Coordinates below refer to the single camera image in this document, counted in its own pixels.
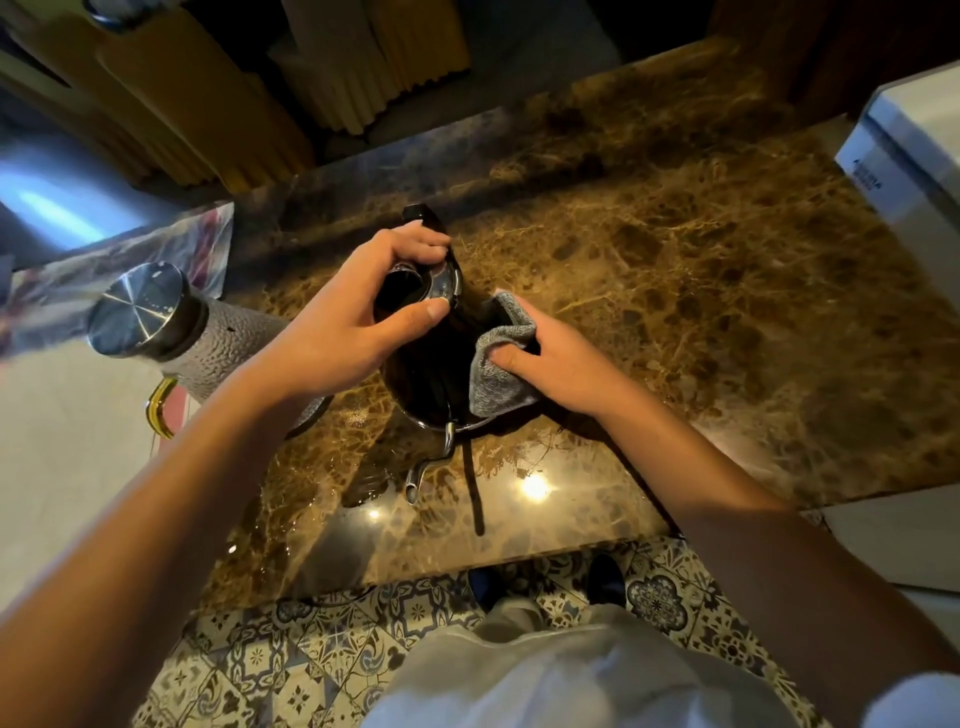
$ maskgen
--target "white shirt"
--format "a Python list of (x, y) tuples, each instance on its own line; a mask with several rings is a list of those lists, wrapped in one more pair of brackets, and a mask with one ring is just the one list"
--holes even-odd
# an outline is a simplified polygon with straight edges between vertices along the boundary
[[(960, 725), (960, 677), (895, 686), (864, 728)], [(463, 627), (410, 652), (363, 728), (796, 728), (773, 690), (647, 624), (589, 624), (486, 643)]]

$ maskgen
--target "hand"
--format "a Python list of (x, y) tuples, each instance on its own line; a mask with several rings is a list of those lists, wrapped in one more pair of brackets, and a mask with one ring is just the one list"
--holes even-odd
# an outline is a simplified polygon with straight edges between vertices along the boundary
[(505, 344), (491, 351), (490, 361), (574, 412), (599, 418), (616, 411), (636, 385), (575, 328), (514, 297), (537, 325), (540, 355)]
[(250, 367), (277, 384), (283, 397), (316, 398), (349, 389), (449, 313), (446, 299), (428, 299), (373, 322), (373, 299), (394, 263), (439, 263), (449, 245), (449, 236), (423, 227), (420, 220), (379, 231), (353, 251), (290, 326), (251, 359)]

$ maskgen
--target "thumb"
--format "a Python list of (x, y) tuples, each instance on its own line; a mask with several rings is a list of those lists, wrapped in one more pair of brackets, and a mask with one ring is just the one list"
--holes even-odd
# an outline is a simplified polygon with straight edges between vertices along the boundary
[(490, 361), (537, 386), (542, 364), (539, 356), (523, 351), (516, 344), (503, 344), (491, 350)]
[(446, 299), (427, 299), (403, 306), (399, 311), (372, 327), (385, 352), (420, 338), (450, 312)]

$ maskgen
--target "foot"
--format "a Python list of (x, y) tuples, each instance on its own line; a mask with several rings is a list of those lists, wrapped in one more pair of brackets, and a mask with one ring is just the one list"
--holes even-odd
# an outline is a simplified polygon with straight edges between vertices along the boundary
[(610, 554), (598, 553), (587, 573), (587, 601), (590, 604), (627, 606), (627, 584)]
[(467, 574), (467, 582), (484, 614), (489, 614), (496, 603), (507, 595), (507, 582), (494, 567), (471, 569)]

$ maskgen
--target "patterned tile floor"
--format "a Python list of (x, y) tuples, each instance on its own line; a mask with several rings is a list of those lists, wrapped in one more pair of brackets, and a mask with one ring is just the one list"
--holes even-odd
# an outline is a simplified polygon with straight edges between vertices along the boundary
[[(594, 550), (506, 568), (557, 628), (587, 606)], [(686, 541), (605, 549), (627, 574), (628, 608), (677, 644), (722, 657), (769, 682), (802, 726), (827, 726), (723, 597)], [(418, 579), (189, 623), (133, 720), (135, 728), (355, 726), (407, 651), (446, 624), (481, 618), (466, 574)]]

